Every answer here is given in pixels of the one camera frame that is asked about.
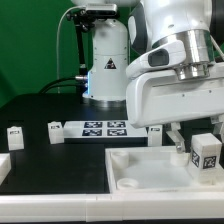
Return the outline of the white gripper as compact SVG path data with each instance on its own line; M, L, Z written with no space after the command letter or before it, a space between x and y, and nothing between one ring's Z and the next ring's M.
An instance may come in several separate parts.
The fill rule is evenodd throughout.
M166 134L178 153L185 152L181 121L211 117L213 134L224 140L224 69L211 69L208 78L184 81L173 70L145 73L128 85L126 102L128 120L135 128L169 123Z

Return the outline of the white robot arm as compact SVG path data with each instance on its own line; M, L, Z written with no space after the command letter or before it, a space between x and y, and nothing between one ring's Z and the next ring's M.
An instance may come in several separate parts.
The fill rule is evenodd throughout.
M126 68L128 120L135 128L224 114L224 62L210 35L214 0L127 0L139 57Z

